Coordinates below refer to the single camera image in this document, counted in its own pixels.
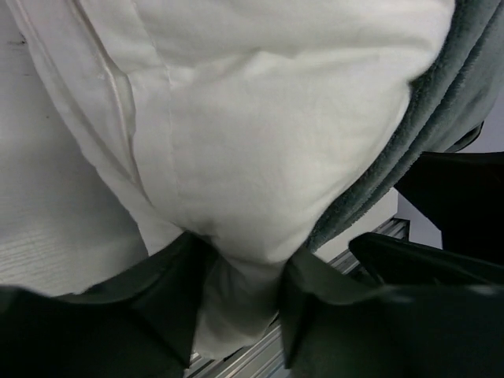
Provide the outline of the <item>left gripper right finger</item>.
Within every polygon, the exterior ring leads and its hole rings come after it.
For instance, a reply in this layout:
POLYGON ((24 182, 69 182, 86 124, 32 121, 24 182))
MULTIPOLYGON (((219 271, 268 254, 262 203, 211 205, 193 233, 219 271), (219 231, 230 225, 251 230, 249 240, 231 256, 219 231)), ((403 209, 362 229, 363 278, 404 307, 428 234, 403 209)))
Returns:
POLYGON ((503 374, 500 287, 367 287, 299 250, 283 272, 279 307, 294 377, 503 374))

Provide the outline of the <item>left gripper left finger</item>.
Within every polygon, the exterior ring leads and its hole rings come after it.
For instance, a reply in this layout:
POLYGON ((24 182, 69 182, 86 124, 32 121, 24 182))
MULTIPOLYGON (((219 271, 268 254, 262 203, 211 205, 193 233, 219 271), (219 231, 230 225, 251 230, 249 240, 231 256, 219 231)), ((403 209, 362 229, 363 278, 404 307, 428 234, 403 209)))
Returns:
POLYGON ((185 233, 80 295, 2 287, 2 376, 181 377, 216 256, 185 233))

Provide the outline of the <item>white pillow insert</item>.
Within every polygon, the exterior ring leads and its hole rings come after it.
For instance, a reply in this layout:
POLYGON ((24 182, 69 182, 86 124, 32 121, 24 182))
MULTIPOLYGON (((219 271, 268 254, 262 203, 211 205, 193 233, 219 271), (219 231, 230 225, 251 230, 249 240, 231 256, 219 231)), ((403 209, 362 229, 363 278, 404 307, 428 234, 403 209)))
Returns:
POLYGON ((219 252, 205 358, 256 343, 282 270, 376 160, 438 57, 452 1, 10 1, 86 159, 155 254, 219 252))

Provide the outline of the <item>zebra and grey pillowcase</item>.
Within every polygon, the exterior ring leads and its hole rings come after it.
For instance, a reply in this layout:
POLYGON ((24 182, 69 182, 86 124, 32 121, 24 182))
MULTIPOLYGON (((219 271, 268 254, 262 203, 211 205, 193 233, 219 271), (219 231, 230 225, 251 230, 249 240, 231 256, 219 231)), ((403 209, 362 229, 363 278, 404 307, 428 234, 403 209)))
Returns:
POLYGON ((443 152, 490 113, 503 85, 503 3, 457 1, 443 48, 413 81, 412 98, 383 151, 323 213, 310 251, 346 231, 426 152, 443 152))

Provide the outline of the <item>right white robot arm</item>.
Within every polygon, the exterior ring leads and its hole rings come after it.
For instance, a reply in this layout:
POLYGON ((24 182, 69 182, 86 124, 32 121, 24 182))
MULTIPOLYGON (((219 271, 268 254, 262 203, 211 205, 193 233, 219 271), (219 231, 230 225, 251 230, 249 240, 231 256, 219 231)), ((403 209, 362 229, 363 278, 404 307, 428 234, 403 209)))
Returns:
POLYGON ((395 185, 441 232, 434 248, 377 233, 349 248, 380 284, 503 284, 503 154, 422 154, 395 185))

